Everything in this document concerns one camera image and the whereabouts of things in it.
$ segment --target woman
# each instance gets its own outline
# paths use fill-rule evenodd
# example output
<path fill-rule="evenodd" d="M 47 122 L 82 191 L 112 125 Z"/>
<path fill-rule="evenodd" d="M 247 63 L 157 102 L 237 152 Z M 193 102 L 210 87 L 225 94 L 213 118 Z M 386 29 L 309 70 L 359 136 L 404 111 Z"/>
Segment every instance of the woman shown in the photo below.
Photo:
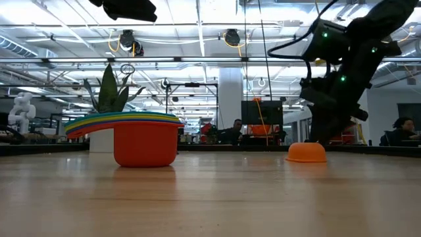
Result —
<path fill-rule="evenodd" d="M 414 121 L 411 118 L 398 118 L 393 124 L 392 132 L 386 132 L 381 138 L 380 145 L 406 146 L 405 141 L 417 141 L 421 137 L 414 133 Z"/>

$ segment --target person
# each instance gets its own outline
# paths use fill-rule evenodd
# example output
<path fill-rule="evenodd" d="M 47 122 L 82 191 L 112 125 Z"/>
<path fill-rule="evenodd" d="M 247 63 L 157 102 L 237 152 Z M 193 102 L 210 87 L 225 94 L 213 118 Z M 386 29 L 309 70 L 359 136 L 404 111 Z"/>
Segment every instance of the person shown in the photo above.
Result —
<path fill-rule="evenodd" d="M 218 141 L 221 144 L 237 145 L 240 137 L 243 135 L 241 133 L 242 127 L 243 122 L 241 121 L 241 119 L 236 119 L 232 128 L 227 128 L 218 131 Z"/>
<path fill-rule="evenodd" d="M 414 121 L 411 118 L 398 118 L 393 128 L 394 131 L 386 132 L 386 135 L 380 138 L 381 146 L 405 146 L 405 141 L 421 140 L 421 136 L 414 133 Z"/>

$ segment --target wall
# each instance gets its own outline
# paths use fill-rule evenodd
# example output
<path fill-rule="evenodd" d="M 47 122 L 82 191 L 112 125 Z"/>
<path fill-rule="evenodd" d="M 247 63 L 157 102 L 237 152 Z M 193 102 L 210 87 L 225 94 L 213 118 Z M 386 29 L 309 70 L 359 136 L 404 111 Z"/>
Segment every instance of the wall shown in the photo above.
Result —
<path fill-rule="evenodd" d="M 368 90 L 369 137 L 373 145 L 379 145 L 385 130 L 393 130 L 398 119 L 398 103 L 421 103 L 421 94 L 412 90 Z"/>

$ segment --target white pot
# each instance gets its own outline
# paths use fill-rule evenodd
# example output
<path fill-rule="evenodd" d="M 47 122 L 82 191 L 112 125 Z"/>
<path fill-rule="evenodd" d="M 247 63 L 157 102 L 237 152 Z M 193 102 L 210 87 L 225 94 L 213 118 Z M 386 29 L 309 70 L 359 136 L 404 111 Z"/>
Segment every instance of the white pot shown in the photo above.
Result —
<path fill-rule="evenodd" d="M 114 153 L 114 128 L 89 134 L 89 152 Z"/>

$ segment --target orange bowl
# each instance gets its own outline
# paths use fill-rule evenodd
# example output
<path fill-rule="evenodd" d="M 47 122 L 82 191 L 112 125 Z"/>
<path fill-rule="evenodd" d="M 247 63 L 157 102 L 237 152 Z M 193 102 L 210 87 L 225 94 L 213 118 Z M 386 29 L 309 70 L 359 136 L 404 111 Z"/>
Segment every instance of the orange bowl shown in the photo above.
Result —
<path fill-rule="evenodd" d="M 178 124 L 143 122 L 114 127 L 114 158 L 122 167 L 164 167 L 177 156 Z"/>
<path fill-rule="evenodd" d="M 287 161 L 300 163 L 326 162 L 326 151 L 318 143 L 295 143 L 289 147 Z"/>

